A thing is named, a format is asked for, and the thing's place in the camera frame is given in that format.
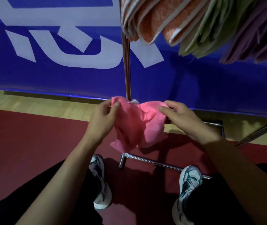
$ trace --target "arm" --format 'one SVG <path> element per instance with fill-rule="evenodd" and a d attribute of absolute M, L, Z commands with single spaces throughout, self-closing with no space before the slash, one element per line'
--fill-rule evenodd
<path fill-rule="evenodd" d="M 66 224 L 74 209 L 90 160 L 103 138 L 114 126 L 117 102 L 108 113 L 111 100 L 98 105 L 83 139 L 49 181 L 17 224 Z"/>
<path fill-rule="evenodd" d="M 201 143 L 210 159 L 256 224 L 267 224 L 267 174 L 249 161 L 226 139 L 203 123 L 184 104 L 165 101 L 159 107 L 181 130 Z"/>

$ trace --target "wooden floor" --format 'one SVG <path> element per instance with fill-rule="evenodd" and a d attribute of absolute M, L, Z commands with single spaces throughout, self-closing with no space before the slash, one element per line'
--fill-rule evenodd
<path fill-rule="evenodd" d="M 0 90 L 0 110 L 81 121 L 89 121 L 94 107 L 100 102 L 98 100 L 4 92 Z M 267 118 L 250 115 L 205 111 L 196 111 L 196 114 L 203 120 L 222 120 L 226 138 L 233 141 L 239 141 L 267 124 Z M 165 132 L 183 133 L 174 125 L 165 125 Z M 252 143 L 267 145 L 267 134 L 252 141 Z"/>

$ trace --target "sneaker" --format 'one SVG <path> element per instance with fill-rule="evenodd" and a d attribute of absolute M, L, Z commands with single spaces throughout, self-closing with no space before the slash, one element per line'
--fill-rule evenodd
<path fill-rule="evenodd" d="M 172 217 L 176 225 L 193 225 L 184 214 L 185 204 L 191 192 L 202 184 L 201 172 L 196 166 L 187 166 L 179 178 L 180 195 L 172 208 Z"/>
<path fill-rule="evenodd" d="M 98 155 L 93 155 L 89 169 L 101 182 L 101 191 L 94 201 L 95 209 L 105 209 L 112 201 L 112 191 L 104 180 L 104 163 Z"/>

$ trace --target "purple towel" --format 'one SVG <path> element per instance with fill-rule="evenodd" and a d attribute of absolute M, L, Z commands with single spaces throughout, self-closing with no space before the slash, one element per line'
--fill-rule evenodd
<path fill-rule="evenodd" d="M 267 0 L 259 0 L 247 21 L 239 29 L 220 63 L 254 57 L 255 63 L 267 60 Z"/>

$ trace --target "person's left hand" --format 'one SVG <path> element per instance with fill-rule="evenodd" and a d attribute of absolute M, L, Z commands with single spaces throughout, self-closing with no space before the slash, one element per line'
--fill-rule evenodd
<path fill-rule="evenodd" d="M 116 102 L 111 109 L 112 100 L 106 100 L 96 106 L 93 110 L 84 138 L 101 144 L 102 140 L 109 134 L 115 124 L 116 115 L 120 102 Z"/>

